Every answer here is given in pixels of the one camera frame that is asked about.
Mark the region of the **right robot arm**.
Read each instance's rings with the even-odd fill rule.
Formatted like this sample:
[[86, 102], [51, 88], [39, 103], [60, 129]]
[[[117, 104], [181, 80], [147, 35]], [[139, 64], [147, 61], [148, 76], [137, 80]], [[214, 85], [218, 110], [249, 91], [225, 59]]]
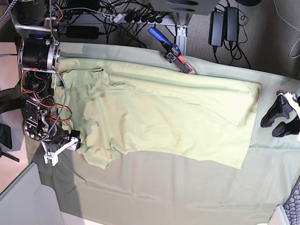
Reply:
[[62, 146], [76, 150], [81, 145], [78, 131], [63, 130], [71, 117], [66, 100], [56, 103], [54, 93], [60, 59], [57, 28], [63, 12], [57, 0], [14, 0], [11, 16], [16, 31], [21, 35], [18, 50], [21, 93], [25, 94], [24, 132], [42, 143], [45, 151], [56, 151]]

